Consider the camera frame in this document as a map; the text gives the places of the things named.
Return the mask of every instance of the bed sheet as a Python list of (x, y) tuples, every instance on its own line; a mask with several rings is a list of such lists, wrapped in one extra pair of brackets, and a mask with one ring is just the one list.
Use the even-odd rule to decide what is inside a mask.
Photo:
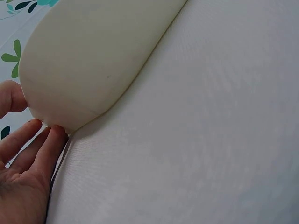
[[(17, 67), (22, 50), (37, 24), (54, 6), (51, 2), (57, 1), (44, 5), (42, 0), (0, 0), (0, 82), (13, 80), (20, 83)], [(0, 120), (1, 139), (30, 119), (29, 109), (6, 115)]]

